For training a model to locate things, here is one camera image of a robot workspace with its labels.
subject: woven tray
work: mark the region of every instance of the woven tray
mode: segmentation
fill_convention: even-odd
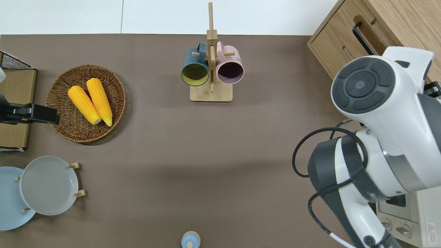
[[[91,78],[101,80],[107,99],[112,110],[112,126],[104,121],[92,125],[76,108],[67,91],[74,85],[79,85],[90,97],[86,82]],[[60,123],[52,128],[61,137],[78,143],[88,143],[103,138],[119,123],[126,108],[126,92],[118,76],[111,70],[92,64],[74,67],[61,74],[52,84],[46,105],[57,109]]]

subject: yellow corn cob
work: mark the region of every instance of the yellow corn cob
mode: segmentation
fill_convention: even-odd
[[[91,78],[87,81],[87,89],[101,119],[110,127],[112,125],[112,111],[101,81]]]
[[[77,106],[78,110],[90,123],[92,123],[92,125],[96,125],[101,121],[100,115],[95,109],[95,106],[80,86],[72,86],[67,91],[67,94],[75,106]]]

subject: mug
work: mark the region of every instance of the mug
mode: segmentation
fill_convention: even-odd
[[[225,56],[224,53],[234,52],[234,55]],[[240,60],[239,52],[234,46],[217,43],[216,74],[219,81],[226,84],[239,82],[243,78],[243,65]]]
[[[184,55],[181,78],[190,86],[201,86],[208,81],[208,60],[205,43],[200,42],[198,47],[188,49]]]

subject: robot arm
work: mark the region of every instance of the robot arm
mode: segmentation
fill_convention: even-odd
[[[0,68],[0,83],[5,78],[6,75]],[[34,103],[25,105],[9,103],[4,95],[0,93],[0,123],[12,125],[33,122],[58,124],[59,120],[60,116],[57,115],[56,109]]]
[[[308,173],[356,247],[400,247],[368,202],[441,185],[441,104],[424,95],[424,78],[433,53],[389,47],[383,56],[347,64],[332,85],[334,105],[363,123],[356,136],[320,143]]]

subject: warning label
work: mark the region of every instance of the warning label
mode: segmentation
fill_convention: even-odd
[[[435,223],[427,223],[427,238],[429,244],[437,244],[437,235],[435,229]]]

